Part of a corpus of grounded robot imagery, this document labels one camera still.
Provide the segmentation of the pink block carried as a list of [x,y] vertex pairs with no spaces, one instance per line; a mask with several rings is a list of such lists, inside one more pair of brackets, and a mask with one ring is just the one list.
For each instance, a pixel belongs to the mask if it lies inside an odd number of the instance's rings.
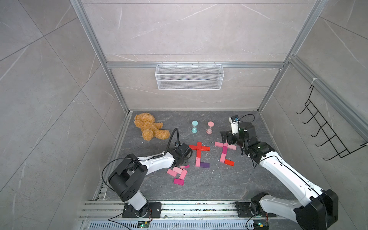
[[237,146],[236,145],[228,145],[228,149],[236,150]]
[[215,146],[216,147],[223,148],[224,144],[223,143],[220,143],[220,142],[215,142]]

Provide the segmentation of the purple block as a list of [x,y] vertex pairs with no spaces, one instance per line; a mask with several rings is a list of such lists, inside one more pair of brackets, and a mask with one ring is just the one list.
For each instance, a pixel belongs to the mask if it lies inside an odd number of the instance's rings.
[[210,168],[210,163],[200,162],[201,168]]

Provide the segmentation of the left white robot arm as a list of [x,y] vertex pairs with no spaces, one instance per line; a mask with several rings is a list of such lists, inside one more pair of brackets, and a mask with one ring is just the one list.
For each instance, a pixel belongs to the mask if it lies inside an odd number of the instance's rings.
[[107,182],[137,217],[144,217],[150,210],[149,201],[140,191],[145,177],[161,169],[183,166],[192,154],[193,150],[185,143],[147,157],[129,154],[121,158],[122,162],[111,172]]

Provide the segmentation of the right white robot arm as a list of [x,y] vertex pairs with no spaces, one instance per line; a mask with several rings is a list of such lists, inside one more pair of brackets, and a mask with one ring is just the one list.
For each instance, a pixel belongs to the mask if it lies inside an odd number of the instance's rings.
[[271,172],[295,197],[286,200],[262,192],[251,199],[248,210],[252,216],[276,214],[299,224],[304,230],[326,230],[338,221],[338,196],[323,190],[290,166],[266,142],[258,140],[251,122],[242,122],[237,116],[229,119],[230,131],[222,131],[223,143],[236,144],[241,154]]

